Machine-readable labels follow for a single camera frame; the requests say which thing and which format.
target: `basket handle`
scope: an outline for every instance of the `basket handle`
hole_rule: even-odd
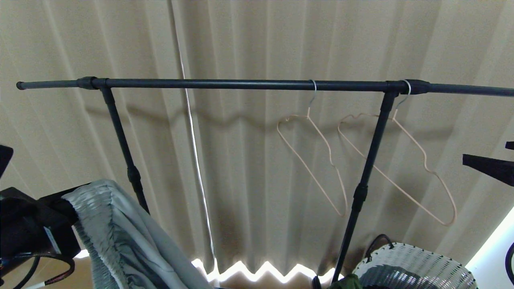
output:
[[[389,239],[389,237],[387,237],[386,234],[380,234],[378,235],[370,244],[370,246],[368,247],[368,249],[366,250],[366,254],[364,254],[364,256],[367,258],[366,260],[366,263],[369,263],[371,262],[371,251],[373,250],[373,247],[375,246],[375,243],[382,239],[382,238],[385,238],[387,240],[387,242],[389,243],[389,249],[392,249],[394,248],[394,245],[393,245],[393,242],[391,242],[391,239]]]

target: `wire hanger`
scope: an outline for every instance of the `wire hanger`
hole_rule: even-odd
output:
[[[373,168],[375,168],[381,175],[383,175],[391,184],[393,184],[393,186],[395,186],[398,190],[400,190],[400,192],[402,192],[405,196],[407,196],[411,201],[413,201],[418,207],[420,207],[421,209],[423,209],[425,212],[427,212],[430,216],[432,216],[434,219],[436,219],[439,223],[441,223],[442,225],[444,226],[450,226],[451,224],[453,224],[455,222],[455,219],[457,218],[457,207],[455,206],[455,201],[453,200],[453,197],[452,197],[452,194],[450,193],[450,190],[448,189],[448,186],[446,186],[446,183],[444,182],[444,180],[434,171],[430,170],[428,167],[427,167],[427,153],[425,152],[425,150],[421,147],[421,145],[419,144],[419,142],[417,142],[417,140],[414,139],[414,137],[396,120],[396,114],[398,113],[398,107],[400,106],[400,104],[402,104],[404,101],[406,101],[406,99],[409,97],[409,95],[411,94],[411,85],[410,83],[407,81],[407,80],[404,80],[407,85],[409,86],[409,93],[407,94],[407,96],[397,104],[396,106],[396,109],[394,111],[394,114],[393,114],[393,117],[392,118],[389,118],[389,120],[393,121],[393,123],[395,123],[398,127],[400,127],[400,129],[409,137],[409,139],[411,139],[411,141],[413,141],[416,146],[419,148],[419,150],[421,150],[421,152],[423,153],[423,166],[425,168],[425,170],[427,172],[429,172],[430,174],[433,174],[435,175],[439,181],[441,182],[441,184],[443,184],[443,187],[445,188],[446,190],[446,193],[448,195],[448,198],[450,199],[450,202],[451,202],[451,205],[452,205],[452,208],[453,208],[453,218],[452,220],[449,222],[449,223],[445,223],[443,221],[441,221],[441,219],[439,219],[438,217],[436,217],[431,211],[429,211],[427,208],[425,208],[422,204],[420,204],[418,201],[416,201],[411,195],[409,195],[407,192],[405,192],[399,185],[397,185],[393,180],[391,180],[388,176],[386,176],[386,174],[384,174],[379,168],[377,168],[375,165],[373,165]],[[354,116],[354,115],[347,115],[345,117],[343,117],[341,119],[341,121],[339,122],[339,125],[337,126],[337,131],[339,132],[339,134],[364,158],[366,159],[366,156],[364,156],[364,154],[359,151],[359,149],[357,147],[355,147],[355,145],[341,132],[340,130],[340,127],[341,127],[341,124],[344,123],[345,119],[348,118],[348,117],[352,117],[353,119],[357,119],[359,118],[360,116],[372,116],[372,117],[378,117],[378,115],[375,115],[375,114],[367,114],[367,113],[360,113],[358,114],[357,116]]]
[[[343,184],[343,180],[341,179],[341,174],[339,173],[339,169],[332,162],[332,150],[330,148],[330,145],[328,144],[328,141],[326,140],[325,136],[321,133],[319,128],[316,126],[316,124],[313,122],[313,120],[310,118],[310,106],[312,105],[314,99],[316,98],[316,94],[317,94],[317,91],[318,91],[318,87],[316,86],[316,82],[314,80],[311,80],[311,81],[314,84],[314,95],[313,95],[313,98],[309,102],[309,108],[307,109],[307,115],[296,115],[296,114],[293,114],[293,115],[287,116],[287,117],[279,120],[277,122],[277,132],[279,133],[280,137],[284,140],[286,145],[292,150],[292,152],[302,162],[303,166],[307,169],[307,171],[309,172],[310,176],[313,177],[314,181],[316,182],[316,184],[318,185],[320,190],[323,192],[323,194],[325,195],[327,200],[330,202],[330,204],[332,205],[334,210],[337,212],[337,214],[339,216],[341,216],[341,217],[344,217],[346,215],[346,212],[348,211],[348,200],[346,199],[346,190],[344,189],[344,184]],[[283,122],[283,121],[288,122],[288,121],[292,120],[293,118],[306,118],[314,126],[314,128],[316,129],[318,134],[321,136],[323,141],[325,141],[325,144],[328,147],[328,159],[330,160],[330,165],[332,167],[334,167],[334,169],[336,169],[337,177],[339,178],[339,184],[341,185],[341,190],[343,192],[343,196],[344,196],[344,214],[341,214],[341,212],[339,212],[339,210],[337,209],[336,205],[334,205],[334,202],[332,202],[332,200],[330,199],[328,194],[325,192],[325,190],[323,189],[323,187],[319,183],[318,179],[316,179],[316,177],[314,176],[314,174],[312,173],[312,171],[310,170],[308,165],[305,163],[305,161],[302,159],[302,157],[296,152],[296,150],[291,146],[291,144],[287,141],[287,139],[284,137],[284,135],[280,132],[280,129],[279,129],[280,123]]]

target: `gray cloth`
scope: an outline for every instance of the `gray cloth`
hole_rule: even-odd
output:
[[[99,180],[62,198],[89,251],[95,288],[209,288],[191,261],[139,204],[112,180]]]

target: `hanger hook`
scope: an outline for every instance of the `hanger hook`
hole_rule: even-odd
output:
[[[405,81],[405,83],[409,86],[409,92],[407,93],[407,95],[405,96],[404,99],[402,99],[402,101],[400,101],[397,105],[396,105],[396,109],[398,109],[398,107],[400,106],[400,104],[402,104],[404,101],[407,100],[407,98],[409,97],[409,95],[411,95],[411,91],[412,91],[412,87],[411,87],[411,83],[407,80],[407,79],[402,79],[402,81]]]
[[[312,81],[312,82],[313,82],[313,84],[314,84],[314,95],[313,95],[313,98],[309,101],[309,108],[310,108],[310,106],[312,105],[312,103],[313,103],[314,99],[316,98],[316,94],[317,94],[317,92],[318,92],[318,86],[316,85],[316,81],[314,81],[314,80],[312,80],[312,79],[310,79],[310,81]]]

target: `garment rack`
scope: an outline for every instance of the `garment rack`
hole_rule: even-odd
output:
[[[141,175],[137,170],[130,153],[129,145],[123,131],[120,116],[116,109],[111,88],[204,88],[204,89],[276,89],[293,91],[313,91],[315,86],[310,80],[209,80],[209,79],[109,79],[96,77],[83,77],[77,80],[18,82],[16,87],[20,90],[34,88],[79,87],[90,90],[100,90],[109,110],[111,120],[123,152],[127,165],[128,179],[136,193],[139,204],[147,212],[148,205],[144,198]],[[430,83],[423,80],[399,81],[316,81],[318,91],[353,91],[353,92],[383,92],[382,105],[378,116],[375,131],[371,141],[368,157],[364,165],[362,177],[355,189],[354,201],[346,231],[344,233],[336,270],[332,283],[337,281],[341,273],[343,262],[357,224],[362,205],[368,195],[368,181],[371,176],[373,164],[378,153],[389,113],[395,98],[400,94],[417,95],[425,93],[470,94],[487,96],[514,97],[514,88],[455,85]],[[313,284],[319,284],[315,277]]]

